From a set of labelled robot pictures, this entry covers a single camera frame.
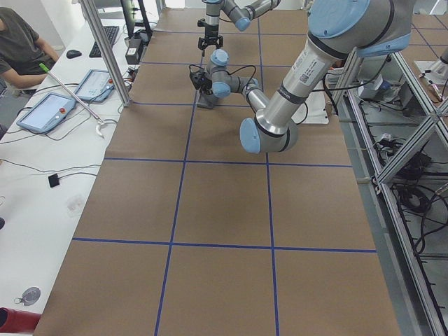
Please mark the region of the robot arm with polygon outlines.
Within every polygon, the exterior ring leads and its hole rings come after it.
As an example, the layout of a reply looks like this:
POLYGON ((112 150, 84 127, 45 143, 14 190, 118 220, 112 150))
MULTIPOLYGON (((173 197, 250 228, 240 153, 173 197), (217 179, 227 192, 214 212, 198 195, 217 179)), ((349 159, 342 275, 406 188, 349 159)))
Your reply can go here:
POLYGON ((240 7, 233 0, 203 1, 206 4, 205 17, 197 21, 198 27, 204 28, 204 36, 198 39, 198 48, 205 55, 209 46, 216 49, 223 47, 223 37, 219 33, 221 13, 224 13, 231 23, 240 31, 245 31, 253 20, 274 10, 280 0, 254 1, 245 7, 240 7))
POLYGON ((359 57, 372 57, 405 49, 410 42, 415 2, 314 1, 309 9, 304 50, 272 98, 267 98, 256 79, 235 76, 227 70, 229 55, 222 48, 219 21, 224 13, 239 31, 244 31, 252 20, 278 5, 278 1, 254 1, 241 8, 234 1, 207 1, 206 16, 197 23, 205 29, 199 49, 216 47, 206 67, 190 74, 200 93, 198 104, 212 109, 219 99, 232 93, 243 95, 255 113, 239 128, 241 145, 248 153, 292 148, 298 138, 293 115, 333 63, 348 57, 352 50, 359 57))

